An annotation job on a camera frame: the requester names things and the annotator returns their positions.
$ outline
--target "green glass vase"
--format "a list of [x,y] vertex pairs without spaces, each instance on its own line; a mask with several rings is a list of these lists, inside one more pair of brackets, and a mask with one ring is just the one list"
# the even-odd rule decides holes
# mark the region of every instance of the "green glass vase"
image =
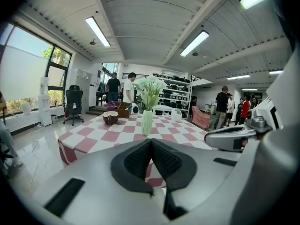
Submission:
[[152,129],[153,112],[144,110],[142,114],[141,130],[142,135],[148,136]]

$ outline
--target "glass wall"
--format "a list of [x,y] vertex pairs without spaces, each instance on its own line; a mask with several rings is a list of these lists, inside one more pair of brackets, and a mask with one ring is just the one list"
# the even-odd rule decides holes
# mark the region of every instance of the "glass wall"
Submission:
[[7,101],[6,115],[21,113],[24,102],[38,109],[41,77],[49,77],[50,105],[61,105],[71,54],[12,24],[0,43],[0,90]]
[[103,83],[107,83],[108,80],[112,77],[113,73],[116,73],[118,71],[118,66],[118,63],[103,63],[100,81]]

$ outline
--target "pink chair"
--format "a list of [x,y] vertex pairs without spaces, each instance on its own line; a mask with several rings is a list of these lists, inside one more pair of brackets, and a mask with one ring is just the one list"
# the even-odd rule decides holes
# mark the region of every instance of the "pink chair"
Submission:
[[207,128],[210,124],[210,116],[203,114],[197,106],[192,106],[192,111],[193,111],[192,123],[202,128]]

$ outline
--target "pink and white checkered tablecloth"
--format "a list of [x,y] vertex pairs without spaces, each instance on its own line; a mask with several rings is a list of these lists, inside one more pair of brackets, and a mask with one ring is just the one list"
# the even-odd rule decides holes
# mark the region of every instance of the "pink and white checkered tablecloth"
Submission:
[[[142,114],[131,115],[129,119],[119,118],[117,124],[109,126],[103,122],[102,115],[95,117],[58,138],[60,157],[68,165],[87,153],[145,138],[160,138],[211,150],[204,142],[206,132],[185,120],[175,122],[168,116],[154,115],[151,134],[148,137],[141,133],[141,121]],[[152,161],[147,169],[146,182],[153,187],[165,186]]]

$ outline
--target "tiled floor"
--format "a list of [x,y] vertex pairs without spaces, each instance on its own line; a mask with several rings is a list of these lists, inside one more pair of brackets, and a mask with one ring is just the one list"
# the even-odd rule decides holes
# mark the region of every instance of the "tiled floor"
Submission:
[[[96,116],[83,115],[85,121],[94,117]],[[75,121],[72,127],[71,121],[63,124],[63,120],[61,118],[56,124],[44,128],[35,127],[13,136],[15,148],[23,161],[22,166],[9,169],[9,181],[14,188],[31,195],[48,178],[64,168],[57,139],[81,122]]]

